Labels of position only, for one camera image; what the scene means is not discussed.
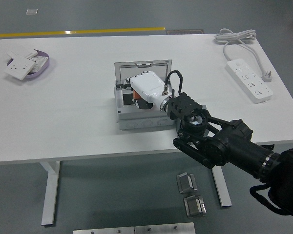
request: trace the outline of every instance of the purple tray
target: purple tray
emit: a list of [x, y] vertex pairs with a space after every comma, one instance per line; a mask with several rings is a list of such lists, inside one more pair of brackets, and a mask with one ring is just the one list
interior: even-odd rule
[[[44, 69], [47, 68], [47, 66], [49, 66], [49, 63], [50, 63], [49, 55], [45, 52], [40, 51], [40, 50], [36, 50], [36, 51], [38, 52], [38, 54], [36, 56], [48, 57], [48, 60], [47, 60], [47, 62], [45, 62], [45, 64], [41, 67], [41, 69], [39, 71], [34, 72], [34, 73], [28, 73], [28, 75], [25, 76], [25, 78], [35, 78], [35, 77], [39, 76], [41, 74], [41, 72], [43, 72]], [[8, 66], [12, 61], [13, 61], [13, 59], [10, 59], [6, 66]]]

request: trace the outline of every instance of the robotic arm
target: robotic arm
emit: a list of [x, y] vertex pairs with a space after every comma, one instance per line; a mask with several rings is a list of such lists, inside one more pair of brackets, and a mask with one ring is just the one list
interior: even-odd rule
[[[179, 96], [167, 90], [169, 77], [177, 73], [180, 77]], [[165, 82], [154, 72], [143, 72], [129, 78], [134, 90], [134, 101], [142, 109], [156, 108], [166, 112], [170, 119], [180, 120], [179, 138], [174, 146], [207, 168], [223, 166], [230, 162], [259, 179], [263, 185], [250, 188], [250, 193], [261, 204], [279, 215], [293, 216], [293, 149], [281, 154], [251, 142], [253, 131], [240, 119], [227, 122], [212, 117], [207, 110], [181, 93], [182, 76], [172, 71]], [[211, 124], [220, 126], [220, 130]], [[205, 136], [206, 130], [214, 134]], [[269, 189], [272, 205], [257, 191]]]

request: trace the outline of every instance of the black cable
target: black cable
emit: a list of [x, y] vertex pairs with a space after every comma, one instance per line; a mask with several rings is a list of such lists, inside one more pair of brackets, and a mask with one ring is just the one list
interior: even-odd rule
[[165, 79], [165, 85], [168, 85], [169, 78], [170, 78], [171, 74], [173, 74], [173, 73], [176, 73], [176, 74], [178, 75], [179, 79], [180, 79], [180, 82], [179, 82], [179, 89], [178, 89], [178, 93], [179, 93], [179, 95], [180, 95], [180, 94], [181, 94], [181, 88], [182, 88], [183, 77], [182, 77], [182, 74], [181, 74], [179, 71], [177, 71], [177, 70], [171, 71], [171, 72], [168, 74], [168, 76], [166, 77], [166, 79]]
[[278, 215], [290, 215], [288, 212], [274, 207], [264, 196], [258, 194], [256, 191], [268, 189], [270, 186], [267, 184], [257, 185], [250, 188], [250, 194], [262, 205], [266, 206], [272, 212]]

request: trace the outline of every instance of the white cable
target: white cable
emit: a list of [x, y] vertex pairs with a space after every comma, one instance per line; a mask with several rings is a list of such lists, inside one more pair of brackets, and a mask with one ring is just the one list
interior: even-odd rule
[[227, 29], [227, 28], [223, 28], [220, 30], [219, 34], [217, 34], [215, 36], [215, 40], [219, 43], [224, 43], [224, 48], [223, 48], [223, 53], [225, 58], [228, 61], [231, 61], [232, 59], [228, 56], [227, 52], [226, 52], [226, 46], [230, 43], [238, 43], [238, 45], [242, 46], [243, 48], [249, 50], [250, 52], [252, 52], [257, 60], [257, 63], [259, 65], [260, 70], [262, 71], [262, 80], [264, 82], [270, 82], [272, 80], [271, 74], [272, 72], [267, 72], [260, 59], [259, 56], [257, 54], [257, 52], [251, 48], [250, 46], [248, 46], [247, 44], [245, 44], [245, 41], [251, 41], [251, 40], [255, 40], [256, 39], [256, 32], [255, 30], [246, 30], [243, 32], [239, 32], [239, 33], [234, 33], [233, 31]]

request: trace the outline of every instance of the metal lid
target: metal lid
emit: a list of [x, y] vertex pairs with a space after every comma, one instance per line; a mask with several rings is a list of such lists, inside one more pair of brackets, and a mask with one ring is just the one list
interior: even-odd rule
[[115, 64], [116, 84], [124, 83], [124, 80], [133, 77], [143, 71], [155, 72], [163, 81], [171, 71], [171, 60], [138, 61], [138, 62], [116, 62]]

